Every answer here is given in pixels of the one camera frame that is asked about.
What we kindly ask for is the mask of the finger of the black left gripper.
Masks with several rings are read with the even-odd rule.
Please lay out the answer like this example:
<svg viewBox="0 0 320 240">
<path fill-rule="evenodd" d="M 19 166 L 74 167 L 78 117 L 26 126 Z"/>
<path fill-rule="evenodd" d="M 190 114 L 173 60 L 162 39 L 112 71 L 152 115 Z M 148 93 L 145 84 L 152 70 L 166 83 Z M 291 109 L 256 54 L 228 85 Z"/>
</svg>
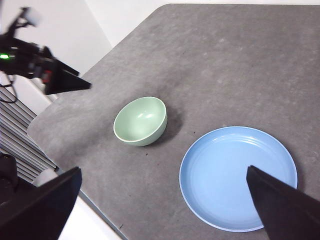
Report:
<svg viewBox="0 0 320 240">
<path fill-rule="evenodd" d="M 91 83 L 79 77 L 79 72 L 55 59 L 46 67 L 46 94 L 88 90 Z"/>
<path fill-rule="evenodd" d="M 55 55 L 53 55 L 52 51 L 50 50 L 49 47 L 47 46 L 44 46 L 43 49 L 42 49 L 42 53 L 43 53 L 43 56 L 46 57 L 46 58 L 49 58 L 49 59 L 52 59 L 52 60 L 56 60 L 59 65 L 64 69 L 66 70 L 67 72 L 73 74 L 73 75 L 76 75 L 76 76 L 79 76 L 79 72 L 77 70 L 75 70 L 74 68 L 72 68 L 71 66 L 67 65 L 65 62 L 61 61 L 60 58 L 56 57 Z"/>
</svg>

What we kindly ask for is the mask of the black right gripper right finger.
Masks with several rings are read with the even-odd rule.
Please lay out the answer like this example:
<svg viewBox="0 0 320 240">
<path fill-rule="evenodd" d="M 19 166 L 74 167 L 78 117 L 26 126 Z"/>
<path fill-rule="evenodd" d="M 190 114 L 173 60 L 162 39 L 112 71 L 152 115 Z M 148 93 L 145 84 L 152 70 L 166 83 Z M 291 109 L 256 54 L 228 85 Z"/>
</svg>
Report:
<svg viewBox="0 0 320 240">
<path fill-rule="evenodd" d="M 246 181 L 270 240 L 318 240 L 320 202 L 251 165 Z"/>
</svg>

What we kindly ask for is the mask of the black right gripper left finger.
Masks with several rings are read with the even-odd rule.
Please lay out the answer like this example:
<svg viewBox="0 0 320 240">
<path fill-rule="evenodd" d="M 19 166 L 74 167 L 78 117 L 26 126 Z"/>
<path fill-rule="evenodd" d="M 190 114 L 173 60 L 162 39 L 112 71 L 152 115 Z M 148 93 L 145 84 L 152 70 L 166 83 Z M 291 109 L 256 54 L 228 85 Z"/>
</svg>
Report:
<svg viewBox="0 0 320 240">
<path fill-rule="evenodd" d="M 82 172 L 74 167 L 0 207 L 2 240 L 57 240 L 74 208 Z"/>
</svg>

